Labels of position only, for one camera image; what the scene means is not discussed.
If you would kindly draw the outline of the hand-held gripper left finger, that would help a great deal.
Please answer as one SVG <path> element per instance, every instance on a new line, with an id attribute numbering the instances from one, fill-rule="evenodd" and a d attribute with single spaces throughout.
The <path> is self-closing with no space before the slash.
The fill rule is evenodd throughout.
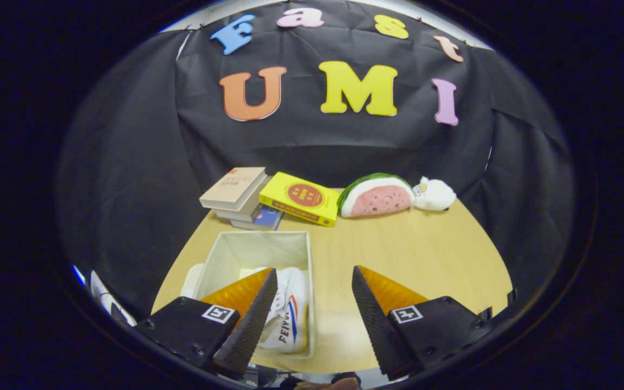
<path id="1" fill-rule="evenodd" d="M 179 297 L 137 323 L 137 331 L 184 363 L 241 379 L 278 288 L 265 268 L 205 298 Z"/>

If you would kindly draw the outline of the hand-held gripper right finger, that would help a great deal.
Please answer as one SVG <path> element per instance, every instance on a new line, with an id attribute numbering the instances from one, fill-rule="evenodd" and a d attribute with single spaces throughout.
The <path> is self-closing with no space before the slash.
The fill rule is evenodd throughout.
<path id="1" fill-rule="evenodd" d="M 381 372 L 390 380 L 425 371 L 455 358 L 492 331 L 456 299 L 427 299 L 361 265 L 352 291 Z"/>

